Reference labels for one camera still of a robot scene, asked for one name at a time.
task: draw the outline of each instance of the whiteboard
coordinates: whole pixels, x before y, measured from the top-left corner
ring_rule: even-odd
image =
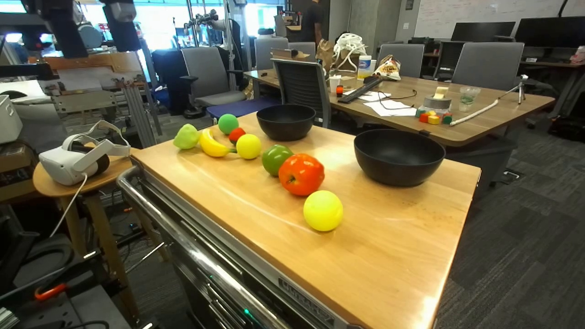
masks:
[[[414,35],[450,39],[457,22],[556,17],[562,3],[563,0],[421,0]],[[585,16],[585,1],[569,0],[563,16]]]

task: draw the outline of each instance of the red ball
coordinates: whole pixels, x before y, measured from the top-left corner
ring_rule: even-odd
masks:
[[[238,142],[238,139],[240,139],[240,137],[242,137],[243,135],[245,135],[246,132],[244,131],[244,129],[242,128],[236,128],[234,130],[232,130],[232,132],[229,134],[229,141],[232,142],[232,144],[236,145],[236,143]]]

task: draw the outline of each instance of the banana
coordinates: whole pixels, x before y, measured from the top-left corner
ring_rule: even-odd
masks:
[[[208,156],[222,157],[226,156],[228,153],[236,153],[236,150],[224,146],[217,140],[214,140],[214,135],[209,128],[204,129],[203,132],[201,132],[199,144],[201,145],[203,152],[205,152],[205,154]]]

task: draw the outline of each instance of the round wooden stool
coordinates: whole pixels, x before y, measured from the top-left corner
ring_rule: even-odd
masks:
[[[132,153],[139,152],[138,149],[132,149]],[[91,218],[94,223],[95,232],[99,237],[99,243],[104,249],[106,261],[109,265],[111,274],[115,275],[123,287],[126,287],[120,292],[120,297],[127,308],[129,314],[133,317],[134,321],[138,320],[138,306],[136,300],[130,289],[124,263],[120,258],[116,239],[112,235],[112,230],[109,226],[109,220],[106,216],[102,201],[99,198],[98,189],[107,184],[110,184],[116,180],[116,178],[124,172],[124,170],[132,167],[130,158],[122,156],[110,156],[110,165],[108,169],[100,175],[90,177],[87,179],[84,187],[79,192],[80,196],[83,196],[87,204],[87,208],[91,214]],[[80,186],[79,184],[73,186],[65,186],[54,181],[43,165],[39,162],[33,173],[33,184],[36,190],[48,197],[57,198],[61,204],[63,210],[67,208],[71,198]],[[152,239],[154,245],[160,244],[162,241],[160,237],[154,232],[152,223],[144,214],[138,209],[133,209],[136,212],[142,228],[146,231],[146,234]],[[75,202],[72,203],[71,208],[65,215],[67,221],[67,227],[69,234],[71,235],[71,243],[75,251],[80,255],[87,254],[85,248],[85,238],[81,231],[80,219],[77,212]],[[168,260],[167,252],[164,248],[159,248],[159,252],[164,261]]]

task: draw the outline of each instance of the black bowl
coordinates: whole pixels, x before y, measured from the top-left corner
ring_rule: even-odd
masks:
[[[307,135],[316,112],[314,109],[295,104],[283,104],[261,109],[256,113],[262,131],[273,140],[290,142]]]
[[[434,140],[394,129],[362,132],[354,139],[353,146],[364,173],[392,186],[421,184],[445,158],[445,149]]]

